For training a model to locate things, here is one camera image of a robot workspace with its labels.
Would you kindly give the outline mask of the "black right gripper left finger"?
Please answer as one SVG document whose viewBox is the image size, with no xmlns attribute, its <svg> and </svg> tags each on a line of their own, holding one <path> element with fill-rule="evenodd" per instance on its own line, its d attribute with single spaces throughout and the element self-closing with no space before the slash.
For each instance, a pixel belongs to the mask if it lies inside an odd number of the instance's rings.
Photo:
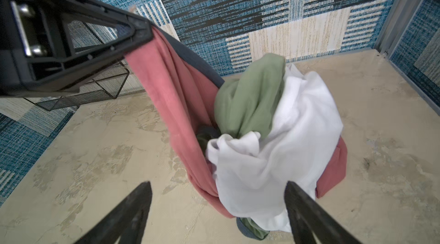
<svg viewBox="0 0 440 244">
<path fill-rule="evenodd" d="M 141 243 L 151 202 L 151 183 L 143 182 L 76 242 L 78 244 Z"/>
</svg>

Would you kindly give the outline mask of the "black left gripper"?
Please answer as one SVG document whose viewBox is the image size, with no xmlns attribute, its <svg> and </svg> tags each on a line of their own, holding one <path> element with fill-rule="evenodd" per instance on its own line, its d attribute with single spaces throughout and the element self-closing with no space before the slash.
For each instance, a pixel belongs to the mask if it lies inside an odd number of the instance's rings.
<svg viewBox="0 0 440 244">
<path fill-rule="evenodd" d="M 96 0 L 1 0 L 1 97 L 67 95 L 153 38 Z"/>
</svg>

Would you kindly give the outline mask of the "red shirt with grey collar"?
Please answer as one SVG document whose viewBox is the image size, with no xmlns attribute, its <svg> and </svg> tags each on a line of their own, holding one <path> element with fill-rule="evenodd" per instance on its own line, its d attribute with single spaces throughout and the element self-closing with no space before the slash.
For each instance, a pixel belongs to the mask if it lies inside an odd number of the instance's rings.
<svg viewBox="0 0 440 244">
<path fill-rule="evenodd" d="M 220 213 L 233 217 L 220 201 L 205 143 L 198 139 L 199 134 L 219 133 L 214 102 L 221 86 L 181 58 L 163 32 L 157 28 L 152 32 L 152 41 L 129 53 L 126 60 L 166 123 L 190 182 Z"/>
</svg>

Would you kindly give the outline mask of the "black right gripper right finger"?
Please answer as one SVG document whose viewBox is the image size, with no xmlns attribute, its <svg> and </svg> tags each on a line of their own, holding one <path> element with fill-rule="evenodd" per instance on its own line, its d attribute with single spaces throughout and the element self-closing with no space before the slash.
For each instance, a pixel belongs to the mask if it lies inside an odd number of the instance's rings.
<svg viewBox="0 0 440 244">
<path fill-rule="evenodd" d="M 359 243 L 295 182 L 286 184 L 284 201 L 295 243 Z"/>
</svg>

